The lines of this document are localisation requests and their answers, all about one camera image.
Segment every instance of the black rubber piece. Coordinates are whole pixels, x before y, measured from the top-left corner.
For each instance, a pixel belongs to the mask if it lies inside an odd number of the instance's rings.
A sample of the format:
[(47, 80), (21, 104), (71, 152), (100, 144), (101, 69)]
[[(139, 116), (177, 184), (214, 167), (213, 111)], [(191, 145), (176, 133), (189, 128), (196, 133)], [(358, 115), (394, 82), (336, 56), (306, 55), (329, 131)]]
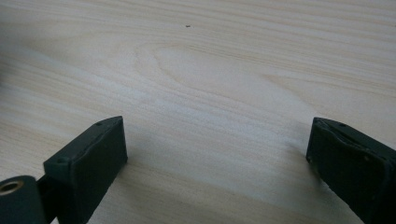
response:
[(306, 159), (364, 223), (396, 223), (395, 150), (343, 123), (314, 118)]
[(127, 162), (122, 117), (105, 119), (44, 162), (50, 186), (60, 193), (60, 223), (87, 223)]
[(0, 223), (47, 223), (33, 177), (21, 175), (0, 182)]

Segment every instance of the metal ring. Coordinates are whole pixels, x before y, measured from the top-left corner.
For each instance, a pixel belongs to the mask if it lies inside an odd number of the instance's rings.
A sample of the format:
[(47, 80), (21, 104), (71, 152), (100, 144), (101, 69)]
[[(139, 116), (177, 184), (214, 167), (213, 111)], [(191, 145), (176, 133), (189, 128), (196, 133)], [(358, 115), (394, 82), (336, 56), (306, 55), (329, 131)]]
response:
[(23, 186), (23, 181), (14, 180), (0, 186), (0, 196), (8, 195), (12, 192), (17, 191)]

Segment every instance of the wood grain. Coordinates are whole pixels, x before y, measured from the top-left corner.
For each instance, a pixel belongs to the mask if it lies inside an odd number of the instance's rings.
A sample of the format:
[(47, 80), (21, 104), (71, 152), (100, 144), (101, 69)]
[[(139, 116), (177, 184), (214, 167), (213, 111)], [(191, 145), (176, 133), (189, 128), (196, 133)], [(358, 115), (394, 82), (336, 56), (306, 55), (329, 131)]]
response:
[(122, 115), (90, 223), (361, 223), (304, 159), (314, 116), (396, 148), (396, 2), (0, 3), (0, 178)]

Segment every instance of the wooden surface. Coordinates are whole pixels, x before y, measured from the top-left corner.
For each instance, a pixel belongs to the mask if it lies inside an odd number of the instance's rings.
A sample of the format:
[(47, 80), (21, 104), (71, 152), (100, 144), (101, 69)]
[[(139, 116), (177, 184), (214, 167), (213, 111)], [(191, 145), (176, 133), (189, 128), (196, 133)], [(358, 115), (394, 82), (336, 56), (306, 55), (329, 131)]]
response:
[(122, 115), (90, 223), (361, 223), (310, 172), (313, 117), (396, 148), (396, 1), (0, 3), (0, 178)]

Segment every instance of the dark clamp jaw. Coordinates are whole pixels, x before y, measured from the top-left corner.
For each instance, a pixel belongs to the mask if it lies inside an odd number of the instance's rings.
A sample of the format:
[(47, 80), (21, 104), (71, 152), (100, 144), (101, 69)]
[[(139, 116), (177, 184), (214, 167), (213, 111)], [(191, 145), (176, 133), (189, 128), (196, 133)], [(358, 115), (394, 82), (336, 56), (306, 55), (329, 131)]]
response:
[(396, 223), (396, 151), (343, 123), (314, 118), (306, 159), (364, 223)]
[(93, 124), (28, 175), (0, 182), (0, 223), (87, 223), (127, 162), (122, 117)]

